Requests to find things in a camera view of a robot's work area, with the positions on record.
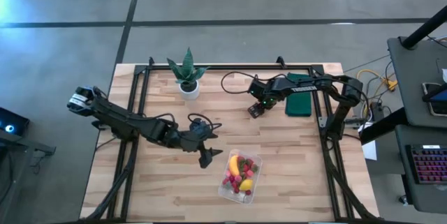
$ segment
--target white pot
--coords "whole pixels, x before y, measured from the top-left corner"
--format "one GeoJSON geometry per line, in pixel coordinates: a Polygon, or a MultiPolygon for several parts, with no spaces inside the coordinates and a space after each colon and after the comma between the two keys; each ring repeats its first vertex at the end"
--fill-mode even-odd
{"type": "Polygon", "coordinates": [[[198,97],[198,94],[199,94],[199,89],[198,89],[199,83],[197,81],[196,81],[196,83],[197,83],[196,88],[193,91],[190,91],[190,92],[183,91],[182,87],[181,87],[181,84],[179,84],[179,90],[180,90],[180,93],[182,94],[182,98],[184,100],[195,100],[198,97]]]}

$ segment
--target green book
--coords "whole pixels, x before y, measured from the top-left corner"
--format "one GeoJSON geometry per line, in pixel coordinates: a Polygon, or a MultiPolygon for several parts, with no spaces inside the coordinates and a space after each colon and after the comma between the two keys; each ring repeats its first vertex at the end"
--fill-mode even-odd
{"type": "MultiPolygon", "coordinates": [[[[309,77],[303,74],[289,73],[287,77],[290,80],[298,80],[303,77],[309,77]]],[[[310,92],[292,94],[286,98],[286,114],[290,117],[310,117],[312,115],[312,104],[310,101],[310,92]]]]}

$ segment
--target potted plant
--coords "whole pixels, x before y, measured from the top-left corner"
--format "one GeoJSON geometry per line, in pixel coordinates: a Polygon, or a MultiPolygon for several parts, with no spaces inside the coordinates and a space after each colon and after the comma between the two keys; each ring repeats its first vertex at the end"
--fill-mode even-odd
{"type": "Polygon", "coordinates": [[[188,48],[183,59],[182,66],[178,66],[173,60],[167,59],[170,69],[177,78],[180,93],[184,100],[194,100],[198,97],[198,80],[203,76],[207,68],[194,68],[193,55],[188,48]]]}

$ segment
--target lemon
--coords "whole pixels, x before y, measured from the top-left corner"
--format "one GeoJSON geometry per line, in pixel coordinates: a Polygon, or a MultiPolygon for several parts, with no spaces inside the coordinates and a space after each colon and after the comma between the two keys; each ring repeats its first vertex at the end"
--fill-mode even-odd
{"type": "Polygon", "coordinates": [[[247,191],[247,190],[251,190],[251,187],[253,186],[253,180],[252,179],[246,179],[244,180],[240,186],[239,186],[239,190],[241,191],[247,191]]]}

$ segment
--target black desk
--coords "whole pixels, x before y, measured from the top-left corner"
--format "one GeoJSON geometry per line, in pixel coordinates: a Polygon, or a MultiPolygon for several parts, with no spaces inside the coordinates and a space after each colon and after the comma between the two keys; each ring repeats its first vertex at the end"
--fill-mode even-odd
{"type": "Polygon", "coordinates": [[[375,140],[401,124],[447,128],[447,117],[431,115],[427,103],[422,101],[422,83],[444,82],[442,68],[447,68],[447,49],[424,40],[413,50],[407,50],[401,46],[399,38],[388,39],[388,49],[404,107],[366,128],[362,133],[362,143],[375,140]]]}
{"type": "Polygon", "coordinates": [[[397,145],[405,170],[404,187],[409,204],[419,211],[447,214],[447,184],[416,184],[405,146],[408,144],[447,144],[447,130],[412,126],[396,126],[397,145]]]}

